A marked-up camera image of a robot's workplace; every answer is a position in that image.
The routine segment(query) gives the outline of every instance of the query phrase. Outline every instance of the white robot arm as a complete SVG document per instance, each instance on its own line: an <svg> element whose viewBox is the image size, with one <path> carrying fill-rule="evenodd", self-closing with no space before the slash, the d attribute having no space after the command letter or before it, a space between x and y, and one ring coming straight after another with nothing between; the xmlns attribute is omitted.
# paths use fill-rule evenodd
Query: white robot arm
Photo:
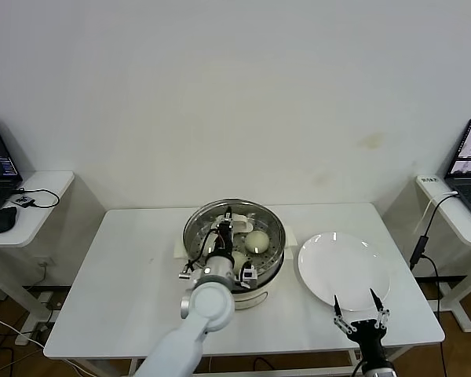
<svg viewBox="0 0 471 377"><path fill-rule="evenodd" d="M217 282L199 285L190 297L187 318L162 339L135 377L192 375L203 355L208 332L224 328L234 310L234 298L225 285Z"/></svg>

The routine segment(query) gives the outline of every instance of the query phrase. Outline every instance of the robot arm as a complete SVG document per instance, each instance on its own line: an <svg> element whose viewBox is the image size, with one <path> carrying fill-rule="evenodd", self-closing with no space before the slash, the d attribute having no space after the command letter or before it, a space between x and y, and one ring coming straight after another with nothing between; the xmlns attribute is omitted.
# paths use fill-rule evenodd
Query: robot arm
<svg viewBox="0 0 471 377"><path fill-rule="evenodd" d="M235 283L232 258L232 210L217 226L214 251L206 266L192 274L189 261L180 278L190 279L193 290L181 303L181 326L166 335L137 370L135 377L187 377L192 375L203 355L203 342L209 332L224 328L232 319L236 304L231 289Z"/></svg>
<svg viewBox="0 0 471 377"><path fill-rule="evenodd" d="M226 286L208 282L190 297L187 318L146 358L135 377L186 377L192 375L203 355L208 332L224 328L232 319L234 298Z"/></svg>
<svg viewBox="0 0 471 377"><path fill-rule="evenodd" d="M384 309L382 301L371 290L371 296L375 302L378 311L377 319L358 320L348 324L344 321L337 296L335 296L335 325L340 328L349 340L360 345L361 355L364 364L361 370L365 377L396 377L393 364L387 360L384 347L381 340L387 332L387 320L389 319L389 310Z"/></svg>

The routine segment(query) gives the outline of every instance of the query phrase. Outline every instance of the white cable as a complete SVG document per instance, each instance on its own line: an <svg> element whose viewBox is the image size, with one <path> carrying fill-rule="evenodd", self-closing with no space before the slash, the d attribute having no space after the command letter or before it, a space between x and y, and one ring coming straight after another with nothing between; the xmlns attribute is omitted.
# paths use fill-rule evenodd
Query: white cable
<svg viewBox="0 0 471 377"><path fill-rule="evenodd" d="M429 200L429 202L427 203L427 207L426 207L425 210L424 210L424 214L422 215L421 219L418 221L417 226L415 227L415 229L414 229L414 231L412 232L412 234L415 234L415 233L417 232L418 227L421 226L421 223L424 221L424 218L425 218L425 216L427 215L427 210L428 210L429 207L431 206L431 203L433 202L434 199L436 199L436 198L438 198L438 197L440 197L440 196L443 196L443 195L457 195L457 194L458 194L458 192L456 192L456 191L450 191L450 192L443 192L443 193L441 193L441 194L438 194L438 195L433 196L433 197Z"/></svg>
<svg viewBox="0 0 471 377"><path fill-rule="evenodd" d="M10 326L9 324L6 324L5 322L2 322L1 320L0 320L0 324L3 324L3 325L6 326L7 328L10 328L12 331L16 332L18 335L22 336L23 338L25 338L25 339L28 340L29 342L33 342L34 344L36 344L36 345L38 345L38 346L41 346L42 348L45 348L43 344L37 342L36 340L33 340L33 339L28 338L25 334L23 334L22 332L16 330L15 328L13 328L12 326ZM69 361L69 360L65 360L65 359L61 359L61 360L63 360L65 363L68 363L68 364L70 364L70 365L76 367L79 371L82 371L82 372L86 373L87 375L90 375L91 377L97 377L97 375L93 375L92 373L88 372L86 369L79 367L77 364L72 363L72 362Z"/></svg>

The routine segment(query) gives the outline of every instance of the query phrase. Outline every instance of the white wall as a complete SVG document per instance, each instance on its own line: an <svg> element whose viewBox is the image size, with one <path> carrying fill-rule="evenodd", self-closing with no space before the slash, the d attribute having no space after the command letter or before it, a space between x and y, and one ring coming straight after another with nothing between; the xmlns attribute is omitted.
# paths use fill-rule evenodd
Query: white wall
<svg viewBox="0 0 471 377"><path fill-rule="evenodd" d="M13 153L73 170L106 209L242 196L384 214L470 117L471 0L0 1ZM385 216L402 239L409 198ZM73 258L53 245L60 284L86 250L72 242Z"/></svg>

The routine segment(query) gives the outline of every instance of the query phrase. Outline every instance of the black cable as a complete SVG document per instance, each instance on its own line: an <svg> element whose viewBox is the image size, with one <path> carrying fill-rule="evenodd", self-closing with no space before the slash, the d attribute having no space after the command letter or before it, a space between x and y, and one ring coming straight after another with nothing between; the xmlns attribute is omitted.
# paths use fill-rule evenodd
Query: black cable
<svg viewBox="0 0 471 377"><path fill-rule="evenodd" d="M35 203L31 203L29 205L29 207L35 207L35 208L52 208L52 207L55 207L57 206L59 203L60 203L60 197L55 194L54 192L50 191L50 190L47 190L46 188L41 188L39 190L25 190L24 188L19 188L17 190L14 190L13 193L17 193L17 194L28 194L30 192L48 192L50 195L53 195L56 197L56 202L54 204L51 204L50 206L39 206L38 204L35 204Z"/></svg>
<svg viewBox="0 0 471 377"><path fill-rule="evenodd" d="M14 350L10 347L0 347L0 350L9 350L10 351L10 362L14 362ZM9 377L13 377L13 364L10 365Z"/></svg>
<svg viewBox="0 0 471 377"><path fill-rule="evenodd" d="M187 266L188 268L193 272L194 271L194 263L196 263L202 256L203 256L203 252L204 252L204 247L206 246L206 242L207 242L207 238L210 236L211 233L213 232L217 232L217 229L210 229L208 231L208 233L206 233L206 236L204 237L204 241L203 241L203 246L201 247L201 250L199 252L199 255L197 255L197 257L195 257L195 259L193 260L189 260L188 263L187 263Z"/></svg>
<svg viewBox="0 0 471 377"><path fill-rule="evenodd" d="M361 359L360 362L358 363L358 365L354 368L354 370L352 371L352 374L351 374L351 377L354 377L356 375L356 373L358 372L358 370L360 369L361 365L364 364L364 360Z"/></svg>
<svg viewBox="0 0 471 377"><path fill-rule="evenodd" d="M46 277L47 277L47 265L44 265L43 269L44 269L44 274L43 274L42 278L39 281L35 281L30 287L26 288L27 291L30 291L35 285L40 284L41 282L43 282L46 279Z"/></svg>
<svg viewBox="0 0 471 377"><path fill-rule="evenodd" d="M450 196L447 196L446 198L443 198L440 202L438 202L436 207L434 207L433 214L431 215L431 218L429 219L429 223L428 223L427 228L425 230L424 236L427 236L427 233L428 233L429 229L431 228L431 224L433 223L434 215L438 211L438 208L440 208L440 205L442 204L442 202L444 202L447 199L453 198L454 196L457 196L457 194L450 195Z"/></svg>
<svg viewBox="0 0 471 377"><path fill-rule="evenodd" d="M440 303L441 303L441 297L440 297L440 276L438 275L438 268L436 267L436 264L434 261L428 257L427 255L422 255L421 258L427 259L428 261L431 262L434 268L434 274L436 275L436 286L437 286L437 293L438 293L438 306L437 306L437 311L436 311L436 316L438 318L438 323L441 326L441 317L440 317ZM441 365L443 366L443 373L445 377L448 377L447 374L447 366L445 365L445 356L443 352L443 342L440 342L440 353L441 353Z"/></svg>
<svg viewBox="0 0 471 377"><path fill-rule="evenodd" d="M49 318L47 318L47 321L46 323L49 323L50 319L53 317L53 314L54 314L54 308L48 303L46 302L46 307L47 309L50 310L50 315L49 315ZM17 320L14 322L14 324L12 325L12 327L16 327L16 325L18 323L20 323L20 321L24 318L24 316L26 316L28 314L28 311L25 311L23 314L21 314L21 316L19 318L17 318ZM0 342L0 350L7 350L8 347L2 347L4 341L7 339L8 336L18 336L17 333L15 332L11 332L12 330L9 330L9 332L7 334L0 334L0 336L2 336L2 341ZM33 334L33 333L39 333L41 332L40 330L33 330L33 331L28 331L28 332L23 332L22 334ZM14 352L13 350L11 350L11 363L14 362Z"/></svg>
<svg viewBox="0 0 471 377"><path fill-rule="evenodd" d="M253 360L253 372L256 372L257 371L257 361L263 361L264 363L266 363L268 365L269 368L271 368L273 371L275 371L275 368L272 364L270 364L266 359L264 359L263 357L256 357L254 360Z"/></svg>

